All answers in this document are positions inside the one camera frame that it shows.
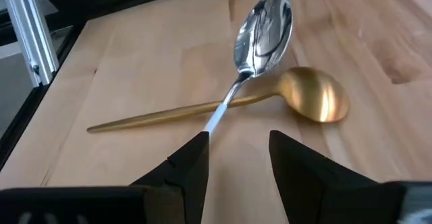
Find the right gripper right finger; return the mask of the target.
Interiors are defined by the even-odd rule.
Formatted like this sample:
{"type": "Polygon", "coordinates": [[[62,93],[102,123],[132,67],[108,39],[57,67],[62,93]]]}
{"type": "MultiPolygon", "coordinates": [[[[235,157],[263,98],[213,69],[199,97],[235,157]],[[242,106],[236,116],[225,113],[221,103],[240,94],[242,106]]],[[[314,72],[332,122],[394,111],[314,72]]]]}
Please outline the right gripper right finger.
{"type": "Polygon", "coordinates": [[[432,181],[378,182],[277,130],[269,154],[290,224],[432,224],[432,181]]]}

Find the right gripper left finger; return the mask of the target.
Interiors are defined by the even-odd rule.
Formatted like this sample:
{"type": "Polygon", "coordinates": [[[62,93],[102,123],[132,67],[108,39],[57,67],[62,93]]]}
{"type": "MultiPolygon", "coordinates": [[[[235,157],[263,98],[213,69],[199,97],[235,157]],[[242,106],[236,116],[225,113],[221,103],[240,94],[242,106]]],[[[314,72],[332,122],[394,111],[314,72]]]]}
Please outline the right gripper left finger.
{"type": "Polygon", "coordinates": [[[201,224],[209,133],[128,186],[0,190],[0,224],[201,224]]]}

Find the gold spoon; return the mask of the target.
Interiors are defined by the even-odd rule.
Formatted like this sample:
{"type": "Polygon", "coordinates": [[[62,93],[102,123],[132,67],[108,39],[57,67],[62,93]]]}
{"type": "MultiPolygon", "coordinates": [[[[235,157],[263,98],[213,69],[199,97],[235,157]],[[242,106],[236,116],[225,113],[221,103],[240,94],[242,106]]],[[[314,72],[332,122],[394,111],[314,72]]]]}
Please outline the gold spoon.
{"type": "MultiPolygon", "coordinates": [[[[228,107],[241,107],[280,96],[295,112],[316,122],[343,119],[350,108],[344,87],[330,74],[314,67],[293,67],[282,73],[274,86],[264,91],[232,100],[228,107]]],[[[201,103],[119,119],[87,129],[89,133],[106,132],[173,121],[215,111],[220,101],[201,103]]]]}

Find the silver spoon red handle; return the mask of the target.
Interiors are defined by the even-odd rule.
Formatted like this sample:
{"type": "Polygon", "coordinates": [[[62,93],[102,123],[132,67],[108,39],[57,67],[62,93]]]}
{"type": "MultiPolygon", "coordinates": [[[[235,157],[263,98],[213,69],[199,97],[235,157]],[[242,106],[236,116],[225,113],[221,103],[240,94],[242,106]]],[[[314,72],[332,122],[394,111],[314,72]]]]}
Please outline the silver spoon red handle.
{"type": "Polygon", "coordinates": [[[292,33],[290,0],[259,0],[239,29],[234,45],[238,78],[216,108],[204,131],[212,134],[242,85],[279,64],[292,33]]]}

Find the aluminium extrusion bar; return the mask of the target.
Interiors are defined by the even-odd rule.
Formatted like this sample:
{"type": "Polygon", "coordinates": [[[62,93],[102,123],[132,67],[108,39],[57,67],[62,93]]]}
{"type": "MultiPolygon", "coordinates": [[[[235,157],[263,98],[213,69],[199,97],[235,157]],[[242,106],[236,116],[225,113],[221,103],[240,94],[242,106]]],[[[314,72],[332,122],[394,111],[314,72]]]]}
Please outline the aluminium extrusion bar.
{"type": "Polygon", "coordinates": [[[50,84],[59,62],[39,0],[5,2],[33,85],[50,84]]]}

